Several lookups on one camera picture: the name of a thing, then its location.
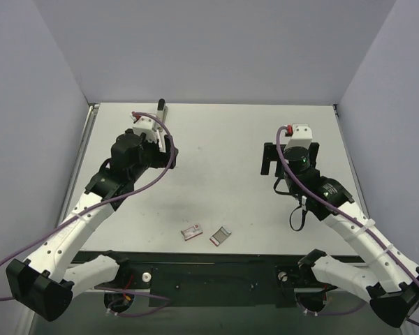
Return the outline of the grey black stapler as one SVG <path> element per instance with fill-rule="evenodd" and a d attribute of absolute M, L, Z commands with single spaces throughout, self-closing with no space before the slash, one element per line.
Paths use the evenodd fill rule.
<path fill-rule="evenodd" d="M 156 129 L 158 132 L 163 131 L 163 124 L 166 122 L 167 112 L 168 106 L 166 105 L 166 100 L 164 98 L 160 98 L 156 109 L 156 118 L 160 121 L 156 122 Z"/>

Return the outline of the staple box tray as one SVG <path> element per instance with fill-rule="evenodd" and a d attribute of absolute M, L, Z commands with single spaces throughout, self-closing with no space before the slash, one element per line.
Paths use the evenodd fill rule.
<path fill-rule="evenodd" d="M 232 232 L 224 225 L 222 225 L 210 238 L 209 240 L 215 245 L 220 246 Z"/>

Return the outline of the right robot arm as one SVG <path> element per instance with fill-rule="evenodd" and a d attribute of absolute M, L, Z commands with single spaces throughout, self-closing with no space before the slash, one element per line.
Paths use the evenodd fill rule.
<path fill-rule="evenodd" d="M 277 163 L 277 181 L 285 181 L 302 215 L 313 214 L 333 229 L 362 258 L 366 269 L 341 262 L 314 249 L 297 264 L 305 285 L 326 284 L 345 290 L 364 302 L 384 323 L 398 328 L 419 308 L 419 265 L 394 247 L 367 218 L 353 196 L 335 179 L 316 169 L 319 145 L 276 145 L 266 142 L 260 173 L 267 175 Z"/>

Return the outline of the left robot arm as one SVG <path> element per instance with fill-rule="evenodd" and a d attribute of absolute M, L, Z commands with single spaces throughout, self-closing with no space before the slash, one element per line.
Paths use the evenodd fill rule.
<path fill-rule="evenodd" d="M 175 167 L 178 150 L 171 134 L 164 146 L 150 142 L 145 133 L 128 129 L 112 145 L 110 157 L 85 186 L 84 193 L 66 220 L 23 261 L 6 267 L 15 300 L 47 321 L 59 318 L 75 297 L 108 283 L 120 288 L 133 277 L 129 261 L 106 251 L 76 267 L 73 258 L 100 224 L 113 215 L 123 201 L 139 191 L 135 183 L 150 168 L 162 172 Z"/>

